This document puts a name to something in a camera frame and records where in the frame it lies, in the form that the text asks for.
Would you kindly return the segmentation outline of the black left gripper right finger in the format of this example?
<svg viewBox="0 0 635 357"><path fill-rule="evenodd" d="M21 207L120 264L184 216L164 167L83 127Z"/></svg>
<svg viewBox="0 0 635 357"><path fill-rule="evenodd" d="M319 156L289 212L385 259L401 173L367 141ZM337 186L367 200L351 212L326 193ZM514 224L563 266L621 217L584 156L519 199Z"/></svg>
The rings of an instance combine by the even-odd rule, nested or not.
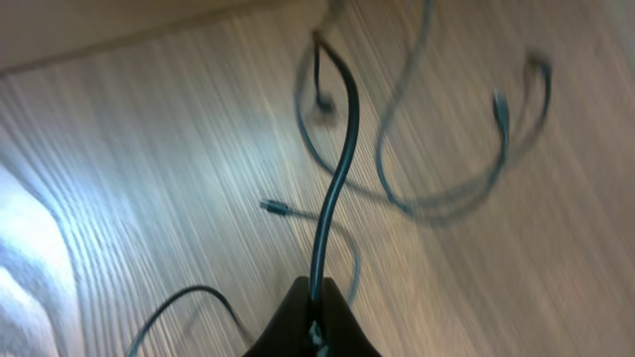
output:
<svg viewBox="0 0 635 357"><path fill-rule="evenodd" d="M322 284L317 322L327 357L380 357L331 278L325 278Z"/></svg>

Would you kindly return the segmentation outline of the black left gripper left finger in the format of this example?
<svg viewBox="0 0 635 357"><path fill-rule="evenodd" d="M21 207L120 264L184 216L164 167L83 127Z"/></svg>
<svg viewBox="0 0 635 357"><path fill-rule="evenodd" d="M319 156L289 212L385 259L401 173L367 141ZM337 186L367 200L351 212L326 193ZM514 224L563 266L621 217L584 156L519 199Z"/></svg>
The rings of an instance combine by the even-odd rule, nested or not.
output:
<svg viewBox="0 0 635 357"><path fill-rule="evenodd" d="M264 331L244 357L301 357L310 354L309 278L296 278Z"/></svg>

